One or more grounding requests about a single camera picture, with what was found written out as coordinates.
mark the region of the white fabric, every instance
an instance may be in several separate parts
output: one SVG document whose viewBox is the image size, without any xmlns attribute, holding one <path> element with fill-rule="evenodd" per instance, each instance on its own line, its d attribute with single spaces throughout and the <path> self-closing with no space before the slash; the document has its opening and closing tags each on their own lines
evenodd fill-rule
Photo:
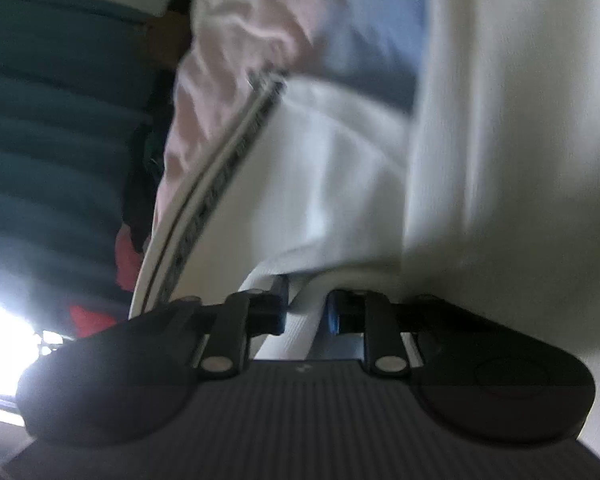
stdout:
<svg viewBox="0 0 600 480">
<path fill-rule="evenodd" d="M 296 92 L 176 294 L 217 299 L 250 273 L 244 286 L 268 272 L 397 257 L 408 292 L 583 359 L 598 391 L 581 438 L 600 454 L 600 0 L 429 9 L 414 124 L 382 112 L 370 128 L 357 105 Z M 315 319 L 306 322 L 310 333 Z"/>
</svg>

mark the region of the pink object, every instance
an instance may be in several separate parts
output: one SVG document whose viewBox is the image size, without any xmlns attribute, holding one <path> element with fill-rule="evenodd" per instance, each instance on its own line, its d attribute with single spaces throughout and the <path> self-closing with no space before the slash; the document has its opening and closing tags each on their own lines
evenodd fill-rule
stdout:
<svg viewBox="0 0 600 480">
<path fill-rule="evenodd" d="M 133 292 L 142 267 L 142 254 L 136 253 L 131 243 L 131 230 L 128 225 L 122 224 L 116 236 L 116 267 L 118 275 L 116 281 L 123 290 Z"/>
<path fill-rule="evenodd" d="M 78 337 L 88 337 L 114 326 L 117 321 L 109 314 L 91 312 L 79 305 L 69 307 Z"/>
<path fill-rule="evenodd" d="M 154 229 L 184 176 L 202 169 L 245 104 L 248 75 L 309 56 L 327 7 L 327 0 L 194 1 L 196 39 L 178 67 Z"/>
</svg>

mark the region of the teal curtain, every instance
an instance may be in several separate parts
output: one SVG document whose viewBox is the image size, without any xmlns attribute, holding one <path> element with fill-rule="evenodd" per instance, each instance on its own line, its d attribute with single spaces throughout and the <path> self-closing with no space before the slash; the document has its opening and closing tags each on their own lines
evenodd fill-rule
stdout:
<svg viewBox="0 0 600 480">
<path fill-rule="evenodd" d="M 73 331 L 78 304 L 123 319 L 116 285 L 127 141 L 156 71 L 133 9 L 0 0 L 0 304 Z"/>
</svg>

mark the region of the bright light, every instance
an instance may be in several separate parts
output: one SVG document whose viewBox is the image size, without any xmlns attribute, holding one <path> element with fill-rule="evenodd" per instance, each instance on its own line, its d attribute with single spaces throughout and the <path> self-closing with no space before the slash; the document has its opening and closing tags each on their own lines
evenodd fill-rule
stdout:
<svg viewBox="0 0 600 480">
<path fill-rule="evenodd" d="M 38 358 L 33 329 L 0 306 L 0 394 L 14 396 L 18 379 Z"/>
</svg>

